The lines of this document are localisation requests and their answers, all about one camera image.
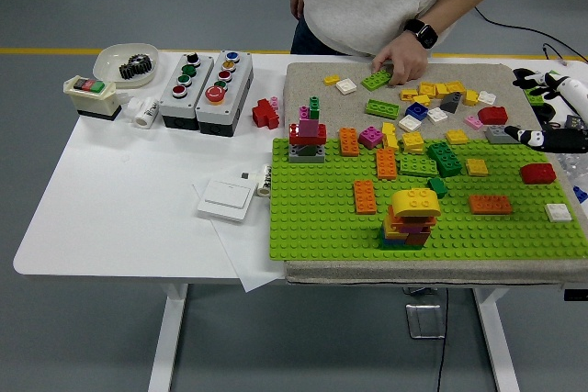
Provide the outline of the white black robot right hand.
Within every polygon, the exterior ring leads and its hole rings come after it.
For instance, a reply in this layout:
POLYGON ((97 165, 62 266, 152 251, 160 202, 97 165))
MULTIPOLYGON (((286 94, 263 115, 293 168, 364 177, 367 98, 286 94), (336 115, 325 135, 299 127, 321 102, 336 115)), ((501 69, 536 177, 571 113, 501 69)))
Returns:
POLYGON ((513 85, 531 89, 531 95, 546 100, 562 98, 568 107, 583 121, 583 129, 553 126, 553 118, 542 123, 542 130, 526 130, 505 126, 504 132, 532 150, 551 153, 587 152, 587 86, 569 76, 557 73, 534 73, 526 68, 514 69, 513 85))

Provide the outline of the person's left hand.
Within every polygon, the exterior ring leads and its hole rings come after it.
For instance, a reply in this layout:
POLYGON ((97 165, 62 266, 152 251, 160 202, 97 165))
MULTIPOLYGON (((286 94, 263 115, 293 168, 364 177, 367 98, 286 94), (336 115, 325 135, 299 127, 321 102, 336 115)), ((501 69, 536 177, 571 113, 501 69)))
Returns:
POLYGON ((404 85, 423 76, 428 64, 427 50, 414 34, 403 32, 374 57, 371 71, 380 71, 386 62, 392 65, 389 85, 404 85))

